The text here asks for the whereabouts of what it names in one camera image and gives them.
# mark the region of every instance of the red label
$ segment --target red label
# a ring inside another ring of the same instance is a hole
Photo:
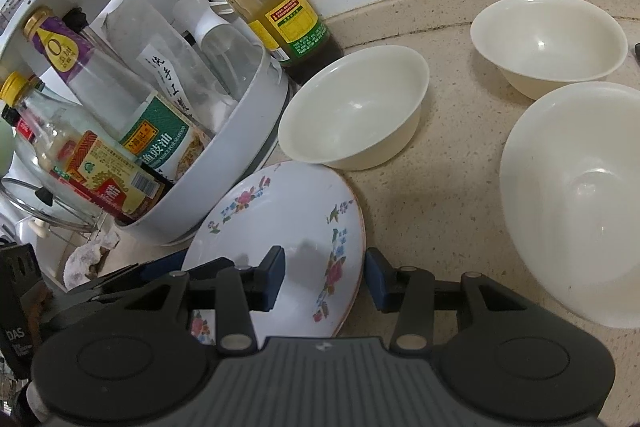
[[[90,190],[88,190],[83,185],[75,181],[75,179],[69,178],[68,180],[65,180],[64,178],[60,177],[60,175],[55,171],[50,171],[49,174],[51,174],[54,178],[71,185],[71,187],[73,187],[77,193],[83,195],[87,200],[99,206],[102,210],[107,211],[109,214],[111,214],[111,216],[115,217],[116,219],[119,219],[120,221],[122,221],[123,223],[126,223],[127,225],[130,225],[130,223],[133,223],[133,219],[131,219],[129,216],[126,216],[119,208],[112,205],[109,201],[105,199],[98,198],[97,196],[92,194]]]
[[[22,136],[24,136],[29,143],[33,143],[33,140],[35,138],[35,134],[33,133],[33,131],[30,129],[30,127],[27,125],[27,123],[22,118],[20,118],[20,121],[18,122],[18,125],[15,126],[15,130],[17,132],[19,132],[20,134],[22,134]]]
[[[273,19],[274,22],[279,21],[280,19],[282,19],[286,14],[288,14],[289,12],[291,12],[296,6],[298,6],[298,4],[300,4],[298,2],[298,0],[290,0],[288,3],[286,3],[282,8],[280,8],[277,12],[274,12],[271,14],[271,18]]]
[[[102,185],[95,189],[95,192],[103,200],[107,201],[113,206],[117,206],[118,208],[122,208],[125,200],[127,199],[127,195],[118,186],[116,180],[114,180],[113,178],[105,180]]]

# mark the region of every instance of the cloth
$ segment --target cloth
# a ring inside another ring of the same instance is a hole
[[[118,233],[111,229],[106,233],[100,232],[93,241],[76,248],[65,263],[63,280],[66,289],[72,290],[89,282],[92,266],[100,263],[102,256],[113,250],[119,240]]]

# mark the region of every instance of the green object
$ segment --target green object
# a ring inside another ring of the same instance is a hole
[[[4,120],[0,120],[0,177],[6,176],[14,160],[14,130]]]

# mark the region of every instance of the plate rim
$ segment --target plate rim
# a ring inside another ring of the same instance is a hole
[[[222,198],[220,198],[220,201],[218,201],[218,203],[216,203],[213,208],[210,210],[209,214],[207,214],[207,216],[204,218],[203,222],[201,223],[200,227],[196,230],[196,233],[193,236],[193,239],[195,240],[195,238],[198,235],[198,232],[200,232],[200,230],[203,229],[203,227],[207,226],[207,222],[209,221],[209,216],[213,213],[213,211],[216,209],[216,207],[220,204],[220,202],[222,200],[224,200],[228,194],[230,194],[232,191],[236,190],[236,188],[241,185],[242,183],[244,183],[247,179],[249,179],[251,176],[256,176],[256,177],[260,177],[258,176],[258,174],[266,169],[271,169],[271,168],[276,168],[276,166],[278,165],[283,165],[283,164],[287,164],[287,163],[291,163],[291,164],[298,164],[300,166],[305,166],[305,167],[313,167],[313,168],[321,168],[323,171],[328,171],[330,172],[332,175],[336,176],[340,182],[347,188],[347,190],[349,191],[351,197],[353,198],[354,202],[356,203],[356,209],[358,211],[358,220],[360,222],[360,234],[361,234],[361,238],[362,238],[362,251],[360,252],[360,259],[359,259],[359,264],[360,264],[360,269],[358,271],[358,279],[356,284],[354,285],[354,289],[353,289],[353,295],[351,296],[350,301],[347,304],[347,307],[344,311],[344,313],[340,316],[340,319],[337,321],[337,324],[334,328],[334,331],[331,334],[330,338],[334,338],[338,335],[338,333],[340,332],[340,330],[342,329],[342,327],[344,326],[344,323],[346,322],[347,318],[349,317],[351,310],[353,309],[353,305],[355,304],[356,299],[358,298],[358,293],[360,291],[360,286],[362,285],[362,277],[364,275],[364,258],[365,258],[365,253],[367,251],[367,229],[366,229],[366,225],[365,225],[365,221],[364,221],[364,214],[362,213],[362,206],[360,205],[360,202],[358,201],[358,197],[355,193],[355,191],[353,190],[353,187],[351,187],[351,185],[347,182],[347,179],[338,171],[335,171],[335,169],[332,169],[330,167],[327,167],[325,165],[321,165],[321,164],[309,164],[306,162],[301,162],[301,161],[297,161],[297,160],[283,160],[280,162],[276,162],[273,163],[271,165],[267,165],[264,166],[263,168],[252,172],[252,174],[250,174],[249,176],[247,176],[246,178],[244,178],[243,180],[240,180],[236,185],[234,185],[232,188],[230,188],[224,196],[222,196]],[[189,248],[187,249],[187,254],[185,256],[184,261],[182,261],[182,265],[184,266],[185,261],[187,260],[187,256],[189,255],[189,250],[191,250],[191,246],[193,245],[193,242],[189,245]]]

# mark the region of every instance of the white bowl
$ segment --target white bowl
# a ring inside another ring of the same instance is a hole
[[[511,238],[564,306],[640,327],[640,91],[608,82],[555,90],[513,127],[500,163]]]
[[[375,46],[337,60],[289,103],[278,140],[290,158],[344,170],[380,165],[414,135],[429,67],[404,46]]]
[[[534,100],[566,84],[604,80],[628,51],[616,20],[583,0],[498,1],[475,18],[471,40]]]

